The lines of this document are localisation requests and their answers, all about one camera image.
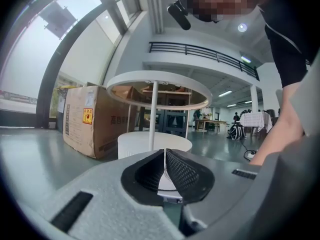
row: backpack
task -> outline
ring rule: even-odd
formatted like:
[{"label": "backpack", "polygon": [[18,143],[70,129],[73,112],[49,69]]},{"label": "backpack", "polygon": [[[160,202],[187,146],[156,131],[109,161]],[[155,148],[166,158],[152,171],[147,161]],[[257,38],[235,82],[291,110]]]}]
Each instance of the backpack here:
[{"label": "backpack", "polygon": [[235,123],[228,132],[233,140],[242,140],[245,138],[245,129],[240,123]]}]

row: black railing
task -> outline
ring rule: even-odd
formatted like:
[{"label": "black railing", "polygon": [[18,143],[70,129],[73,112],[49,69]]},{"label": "black railing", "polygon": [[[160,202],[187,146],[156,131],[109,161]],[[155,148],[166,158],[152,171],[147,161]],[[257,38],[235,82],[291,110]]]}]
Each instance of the black railing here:
[{"label": "black railing", "polygon": [[219,63],[228,64],[241,72],[248,74],[251,77],[254,77],[259,81],[259,76],[257,70],[248,66],[247,64],[239,61],[235,58],[232,58],[226,54],[218,52],[216,50],[211,50],[208,48],[186,44],[178,42],[149,42],[150,48],[149,53],[152,52],[170,52],[170,53],[181,53],[185,55],[196,55],[208,59],[215,60]]}]

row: ceiling light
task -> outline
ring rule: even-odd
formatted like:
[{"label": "ceiling light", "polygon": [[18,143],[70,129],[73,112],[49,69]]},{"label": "ceiling light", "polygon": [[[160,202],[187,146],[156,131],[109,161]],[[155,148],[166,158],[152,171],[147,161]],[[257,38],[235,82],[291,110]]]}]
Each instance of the ceiling light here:
[{"label": "ceiling light", "polygon": [[241,23],[241,24],[239,24],[239,26],[238,26],[238,30],[239,30],[240,32],[246,32],[247,29],[248,29],[248,27],[247,27],[247,25],[244,24],[244,23]]},{"label": "ceiling light", "polygon": [[241,56],[241,59],[244,61],[244,62],[247,62],[247,63],[251,63],[251,60],[244,57],[244,56]]},{"label": "ceiling light", "polygon": [[228,95],[228,94],[230,94],[230,93],[232,93],[232,90],[228,90],[228,91],[220,94],[218,97],[222,97],[222,96]]}]

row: black shirt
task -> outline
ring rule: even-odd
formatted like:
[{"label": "black shirt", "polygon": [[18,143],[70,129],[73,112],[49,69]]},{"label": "black shirt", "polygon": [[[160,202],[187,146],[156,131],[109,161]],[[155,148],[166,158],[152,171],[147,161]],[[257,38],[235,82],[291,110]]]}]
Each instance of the black shirt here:
[{"label": "black shirt", "polygon": [[304,9],[297,9],[290,1],[293,0],[269,0],[259,6],[283,87],[303,79],[307,73],[306,63],[314,61],[319,49],[320,34],[308,25],[313,19],[302,17]]}]

